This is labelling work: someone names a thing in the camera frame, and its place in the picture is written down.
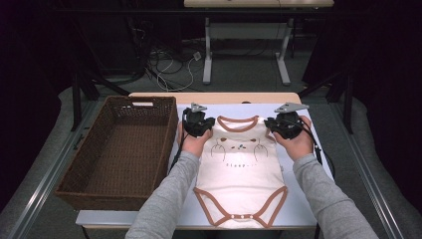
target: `dark curtain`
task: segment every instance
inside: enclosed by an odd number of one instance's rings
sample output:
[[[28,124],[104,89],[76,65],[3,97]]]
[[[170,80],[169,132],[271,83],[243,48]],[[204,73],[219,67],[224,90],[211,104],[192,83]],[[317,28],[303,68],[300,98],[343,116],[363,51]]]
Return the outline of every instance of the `dark curtain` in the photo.
[[[422,9],[416,0],[335,1],[333,11],[364,10],[362,19],[328,19],[304,82],[337,71],[353,75],[353,96],[367,107],[375,149],[403,195],[422,212]],[[334,85],[341,85],[337,79]]]
[[[51,19],[36,1],[0,6],[0,210],[55,125],[58,94],[71,85]]]

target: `gray sleeve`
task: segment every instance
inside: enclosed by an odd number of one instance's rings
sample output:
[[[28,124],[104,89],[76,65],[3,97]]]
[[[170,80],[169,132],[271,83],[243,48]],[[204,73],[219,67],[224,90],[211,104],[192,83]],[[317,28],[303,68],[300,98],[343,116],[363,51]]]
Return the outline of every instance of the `gray sleeve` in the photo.
[[[354,202],[326,175],[313,154],[296,160],[293,169],[325,238],[378,238]]]
[[[182,151],[169,175],[140,208],[125,238],[171,238],[198,167],[198,157]]]

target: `baby onesie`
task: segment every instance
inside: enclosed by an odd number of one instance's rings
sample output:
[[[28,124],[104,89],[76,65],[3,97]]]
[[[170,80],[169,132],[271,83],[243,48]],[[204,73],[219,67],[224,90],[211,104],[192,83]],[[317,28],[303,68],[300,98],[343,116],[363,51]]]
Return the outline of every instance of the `baby onesie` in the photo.
[[[196,186],[211,225],[268,228],[282,208],[287,187],[276,141],[264,119],[217,117],[201,156]]]

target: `desk leg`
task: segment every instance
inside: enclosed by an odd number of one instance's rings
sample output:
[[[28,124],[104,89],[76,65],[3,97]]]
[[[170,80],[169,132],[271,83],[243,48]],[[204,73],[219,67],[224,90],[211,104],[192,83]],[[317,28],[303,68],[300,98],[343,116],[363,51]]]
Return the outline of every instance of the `desk leg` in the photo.
[[[282,45],[282,51],[280,53],[276,53],[276,60],[277,65],[279,66],[280,76],[282,78],[283,85],[289,86],[291,84],[288,69],[286,68],[285,64],[285,55],[286,51],[288,49],[289,39],[292,33],[292,28],[290,27],[290,23],[286,25],[284,38],[283,38],[283,45]]]
[[[209,85],[211,84],[211,67],[212,67],[209,18],[205,18],[205,51],[206,51],[206,56],[205,56],[204,76],[202,78],[202,83],[204,85]]]

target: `brown woven basket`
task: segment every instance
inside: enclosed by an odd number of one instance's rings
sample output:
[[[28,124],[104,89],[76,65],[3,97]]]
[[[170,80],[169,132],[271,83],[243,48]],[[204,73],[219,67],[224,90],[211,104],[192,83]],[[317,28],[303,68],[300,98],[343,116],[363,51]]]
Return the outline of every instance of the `brown woven basket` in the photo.
[[[175,98],[108,97],[55,194],[77,210],[138,210],[167,174],[177,123]]]

